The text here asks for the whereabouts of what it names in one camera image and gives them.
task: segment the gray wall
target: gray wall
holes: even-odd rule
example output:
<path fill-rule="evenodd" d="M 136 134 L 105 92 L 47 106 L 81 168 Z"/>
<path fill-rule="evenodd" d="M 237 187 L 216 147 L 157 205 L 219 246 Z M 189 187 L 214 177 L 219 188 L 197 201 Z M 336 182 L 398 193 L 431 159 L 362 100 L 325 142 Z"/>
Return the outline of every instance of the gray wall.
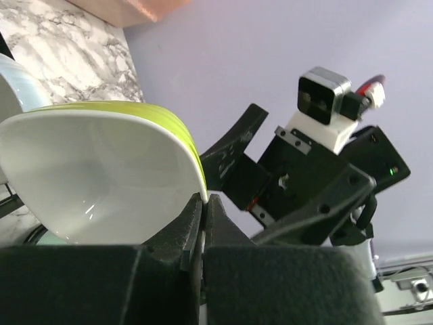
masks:
<path fill-rule="evenodd" d="M 384 257 L 433 251 L 433 1 L 193 0 L 166 20 L 125 30 L 148 102 L 189 127 L 203 152 L 255 102 L 270 112 L 247 153 L 258 158 L 296 110 L 298 76 L 321 65 L 357 86 L 382 72 L 380 124 L 412 169 L 383 193 L 375 245 Z M 227 200 L 245 233 L 260 226 Z"/>

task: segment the marble countertop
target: marble countertop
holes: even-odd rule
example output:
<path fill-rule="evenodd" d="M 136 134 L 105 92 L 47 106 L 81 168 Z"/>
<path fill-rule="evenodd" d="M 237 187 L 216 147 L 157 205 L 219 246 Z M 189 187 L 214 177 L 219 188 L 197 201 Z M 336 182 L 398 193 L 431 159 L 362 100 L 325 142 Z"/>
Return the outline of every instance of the marble countertop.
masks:
<path fill-rule="evenodd" d="M 0 31 L 54 104 L 144 101 L 123 30 L 65 0 L 2 0 Z M 0 199 L 8 195 L 1 186 Z M 26 207 L 0 219 L 0 246 L 22 242 L 38 224 Z"/>

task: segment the yellow bowl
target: yellow bowl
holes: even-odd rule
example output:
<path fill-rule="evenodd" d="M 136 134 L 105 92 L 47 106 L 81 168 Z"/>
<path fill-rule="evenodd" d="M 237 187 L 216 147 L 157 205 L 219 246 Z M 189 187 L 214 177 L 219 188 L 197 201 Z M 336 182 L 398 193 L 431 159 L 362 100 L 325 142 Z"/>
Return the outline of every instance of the yellow bowl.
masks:
<path fill-rule="evenodd" d="M 208 200 L 186 126 L 149 104 L 78 102 L 11 117 L 0 124 L 0 167 L 69 243 L 141 244 L 193 193 Z"/>

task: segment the bowl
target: bowl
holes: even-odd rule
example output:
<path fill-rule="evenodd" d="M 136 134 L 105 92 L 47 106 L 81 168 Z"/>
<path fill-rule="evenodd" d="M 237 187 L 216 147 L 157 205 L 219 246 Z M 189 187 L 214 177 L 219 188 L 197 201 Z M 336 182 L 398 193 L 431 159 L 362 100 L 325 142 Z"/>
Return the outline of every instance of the bowl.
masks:
<path fill-rule="evenodd" d="M 71 244 L 141 244 L 168 225 L 204 173 L 185 125 L 132 102 L 48 106 L 0 124 L 0 167 L 35 217 Z"/>
<path fill-rule="evenodd" d="M 19 63 L 0 54 L 0 122 L 22 112 L 51 105 L 42 84 L 31 76 Z M 7 183 L 0 170 L 0 184 Z"/>

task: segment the pink object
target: pink object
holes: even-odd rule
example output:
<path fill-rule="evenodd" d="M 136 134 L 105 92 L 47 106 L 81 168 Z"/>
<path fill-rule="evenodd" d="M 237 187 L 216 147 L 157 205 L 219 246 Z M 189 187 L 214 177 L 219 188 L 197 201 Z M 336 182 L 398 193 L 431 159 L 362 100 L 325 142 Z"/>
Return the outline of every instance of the pink object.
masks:
<path fill-rule="evenodd" d="M 116 27 L 157 22 L 190 0 L 68 0 Z"/>

